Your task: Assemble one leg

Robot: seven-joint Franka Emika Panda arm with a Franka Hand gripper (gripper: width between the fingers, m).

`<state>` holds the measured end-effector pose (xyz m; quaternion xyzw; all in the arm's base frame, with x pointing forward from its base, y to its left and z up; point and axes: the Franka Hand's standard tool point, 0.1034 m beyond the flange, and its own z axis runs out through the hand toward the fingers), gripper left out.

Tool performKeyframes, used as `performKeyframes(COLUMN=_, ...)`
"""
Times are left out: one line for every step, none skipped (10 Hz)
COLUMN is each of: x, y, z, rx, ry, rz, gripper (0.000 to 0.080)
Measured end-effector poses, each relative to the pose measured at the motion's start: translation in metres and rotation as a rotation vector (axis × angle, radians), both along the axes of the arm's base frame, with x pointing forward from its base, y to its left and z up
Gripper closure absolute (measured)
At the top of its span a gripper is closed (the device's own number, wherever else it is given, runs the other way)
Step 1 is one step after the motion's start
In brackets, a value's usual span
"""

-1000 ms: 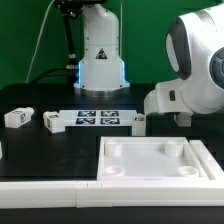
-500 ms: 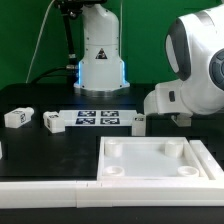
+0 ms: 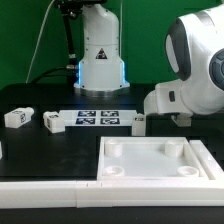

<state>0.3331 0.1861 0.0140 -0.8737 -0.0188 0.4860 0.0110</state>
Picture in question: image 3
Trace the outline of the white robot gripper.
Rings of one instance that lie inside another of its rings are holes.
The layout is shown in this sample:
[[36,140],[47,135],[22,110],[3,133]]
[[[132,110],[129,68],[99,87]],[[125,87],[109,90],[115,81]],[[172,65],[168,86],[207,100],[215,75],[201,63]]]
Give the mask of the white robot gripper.
[[188,117],[193,113],[181,99],[181,80],[159,83],[144,99],[144,114],[183,114]]

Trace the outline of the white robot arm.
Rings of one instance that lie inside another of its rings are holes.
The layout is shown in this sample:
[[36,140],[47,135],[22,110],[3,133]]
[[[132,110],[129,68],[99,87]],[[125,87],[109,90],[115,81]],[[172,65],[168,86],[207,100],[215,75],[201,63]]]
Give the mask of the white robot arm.
[[[119,22],[99,4],[83,8],[84,47],[76,91],[96,95],[126,89],[118,53]],[[144,99],[144,113],[213,114],[224,108],[224,4],[179,17],[165,40],[178,78],[159,83]]]

